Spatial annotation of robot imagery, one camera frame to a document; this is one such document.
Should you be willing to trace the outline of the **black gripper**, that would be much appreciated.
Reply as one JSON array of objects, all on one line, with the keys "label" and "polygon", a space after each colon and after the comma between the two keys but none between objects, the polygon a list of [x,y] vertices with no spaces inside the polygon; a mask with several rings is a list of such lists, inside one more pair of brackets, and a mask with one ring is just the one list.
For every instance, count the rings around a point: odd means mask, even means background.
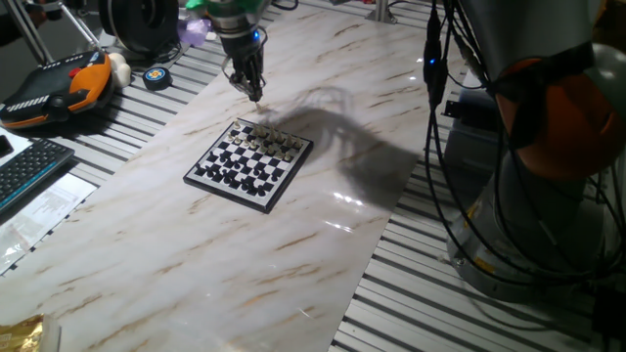
[{"label": "black gripper", "polygon": [[265,86],[262,71],[266,30],[255,28],[239,37],[221,36],[220,40],[225,54],[233,62],[234,70],[228,76],[229,82],[252,102],[259,102]]}]

